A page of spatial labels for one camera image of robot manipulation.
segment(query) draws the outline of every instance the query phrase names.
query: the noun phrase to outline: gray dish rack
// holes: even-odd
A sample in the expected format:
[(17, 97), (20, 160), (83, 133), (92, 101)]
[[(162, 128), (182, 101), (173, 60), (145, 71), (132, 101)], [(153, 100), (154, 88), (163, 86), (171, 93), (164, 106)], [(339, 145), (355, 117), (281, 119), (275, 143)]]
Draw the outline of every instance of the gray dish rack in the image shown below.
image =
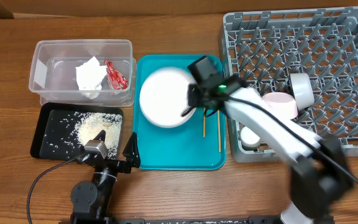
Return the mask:
[[(358, 7), (232, 12), (223, 17), (220, 40), (224, 75), (240, 76), (261, 95), (291, 92), (289, 74), (307, 73), (314, 104), (295, 122), (338, 135), (348, 155), (358, 156)], [(228, 127), (237, 162), (278, 159), (263, 143), (243, 150), (242, 125), (229, 119)]]

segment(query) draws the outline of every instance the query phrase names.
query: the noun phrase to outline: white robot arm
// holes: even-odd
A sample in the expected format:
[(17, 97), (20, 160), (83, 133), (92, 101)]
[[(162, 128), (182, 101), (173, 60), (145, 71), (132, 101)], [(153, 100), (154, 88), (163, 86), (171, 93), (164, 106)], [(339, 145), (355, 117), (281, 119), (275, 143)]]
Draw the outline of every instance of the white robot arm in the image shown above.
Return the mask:
[[(240, 88), (231, 94), (231, 97), (255, 103), (275, 115), (275, 112), (261, 99), (259, 93), (254, 88)], [(308, 157), (312, 153), (309, 147), (299, 142), (276, 121), (259, 109), (232, 100), (225, 101), (224, 108), (226, 114), (231, 119), (242, 123), (260, 136), (283, 162), (291, 164), (296, 162), (296, 158), (299, 155)], [(320, 148), (318, 141), (321, 138), (316, 133), (302, 128), (290, 120), (281, 120), (281, 122), (311, 145)]]
[[(201, 57), (188, 66), (196, 80), (188, 89), (190, 108), (222, 110), (266, 142), (290, 166), (290, 198), (293, 203), (280, 215), (283, 224), (334, 223), (330, 205), (358, 184), (349, 171), (341, 143), (333, 135), (316, 133), (282, 120), (259, 93), (237, 76), (222, 79), (213, 62)], [(317, 168), (313, 162), (323, 166)]]

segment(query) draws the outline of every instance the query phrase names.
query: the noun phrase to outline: white bowl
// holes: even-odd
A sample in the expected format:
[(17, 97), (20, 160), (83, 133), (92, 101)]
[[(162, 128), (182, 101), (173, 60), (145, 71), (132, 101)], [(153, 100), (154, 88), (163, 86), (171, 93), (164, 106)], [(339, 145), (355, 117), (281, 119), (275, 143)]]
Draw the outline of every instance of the white bowl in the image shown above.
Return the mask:
[(140, 90), (139, 104), (143, 115), (161, 128), (184, 124), (194, 114), (181, 114), (188, 106), (188, 85), (195, 83), (190, 73), (174, 67), (161, 68), (149, 75)]
[(314, 103), (313, 90), (311, 89), (309, 75), (306, 73), (293, 73), (290, 82), (299, 110), (307, 108)]

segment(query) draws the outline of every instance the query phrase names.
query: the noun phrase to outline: wooden table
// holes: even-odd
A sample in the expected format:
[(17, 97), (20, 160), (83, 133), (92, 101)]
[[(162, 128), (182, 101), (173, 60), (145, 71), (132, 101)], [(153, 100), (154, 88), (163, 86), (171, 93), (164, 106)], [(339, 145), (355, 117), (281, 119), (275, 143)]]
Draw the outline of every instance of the wooden table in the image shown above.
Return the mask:
[[(218, 55), (223, 15), (132, 16), (0, 20), (0, 223), (26, 223), (33, 180), (58, 161), (34, 159), (29, 150), (40, 111), (28, 89), (35, 45), (53, 39), (129, 39), (134, 57), (147, 54)], [(132, 107), (121, 142), (129, 139)], [(358, 158), (350, 159), (358, 176)], [(67, 220), (70, 191), (93, 169), (69, 164), (42, 178), (32, 194), (34, 223)], [(227, 144), (225, 165), (213, 172), (133, 170), (120, 174), (111, 209), (118, 218), (240, 218), (277, 214), (288, 204), (287, 168), (279, 162), (240, 164)], [(358, 188), (335, 206), (338, 223), (358, 223)]]

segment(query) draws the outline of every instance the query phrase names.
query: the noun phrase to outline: pink cup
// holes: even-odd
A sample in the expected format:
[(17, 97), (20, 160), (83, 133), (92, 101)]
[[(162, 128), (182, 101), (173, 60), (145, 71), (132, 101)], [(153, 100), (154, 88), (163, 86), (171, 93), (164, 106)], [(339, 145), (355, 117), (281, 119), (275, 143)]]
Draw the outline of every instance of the pink cup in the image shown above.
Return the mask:
[(267, 93), (262, 99), (281, 119), (293, 119), (298, 116), (298, 107), (294, 97), (287, 93)]

